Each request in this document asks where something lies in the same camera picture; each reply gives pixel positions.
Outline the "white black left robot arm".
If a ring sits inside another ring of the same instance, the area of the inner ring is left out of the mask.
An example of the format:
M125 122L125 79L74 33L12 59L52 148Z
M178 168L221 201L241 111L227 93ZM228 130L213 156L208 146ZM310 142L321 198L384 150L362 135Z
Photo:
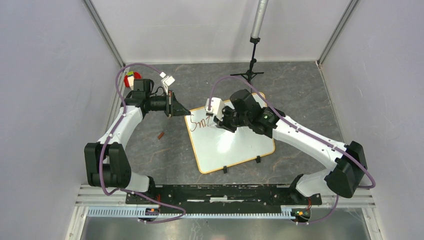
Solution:
M121 104L117 118L106 133L84 148L88 184L92 187L127 189L138 192L145 204L153 203L157 190L152 187L153 179L132 171L125 148L135 130L149 112L164 112L167 117L189 116L169 86L175 82L166 75L162 80L163 93L152 92L151 79L135 79L133 87Z

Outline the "red marker cap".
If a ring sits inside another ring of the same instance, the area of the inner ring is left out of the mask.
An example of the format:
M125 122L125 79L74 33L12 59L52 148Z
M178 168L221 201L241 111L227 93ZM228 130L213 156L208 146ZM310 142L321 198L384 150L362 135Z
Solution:
M161 133L158 135L158 137L157 137L157 138L160 140L160 139L164 136L164 134L165 134L164 132L161 132Z

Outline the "yellow framed whiteboard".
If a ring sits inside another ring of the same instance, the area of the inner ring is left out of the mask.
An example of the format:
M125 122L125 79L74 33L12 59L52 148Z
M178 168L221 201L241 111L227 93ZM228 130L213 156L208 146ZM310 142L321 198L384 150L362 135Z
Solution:
M234 133L217 128L204 107L184 117L198 170L208 174L272 154L273 139L239 127Z

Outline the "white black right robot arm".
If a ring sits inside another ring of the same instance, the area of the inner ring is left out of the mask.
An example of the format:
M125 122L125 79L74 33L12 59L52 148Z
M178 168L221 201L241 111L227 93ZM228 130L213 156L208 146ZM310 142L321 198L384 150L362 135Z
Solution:
M261 106L246 89L230 96L231 106L217 97L207 99L206 114L214 117L217 128L235 133L247 127L257 135L289 144L311 156L325 169L301 174L289 189L289 199L302 204L314 194L333 193L352 198L366 174L364 149L358 142L345 144L320 135L294 121L270 103Z

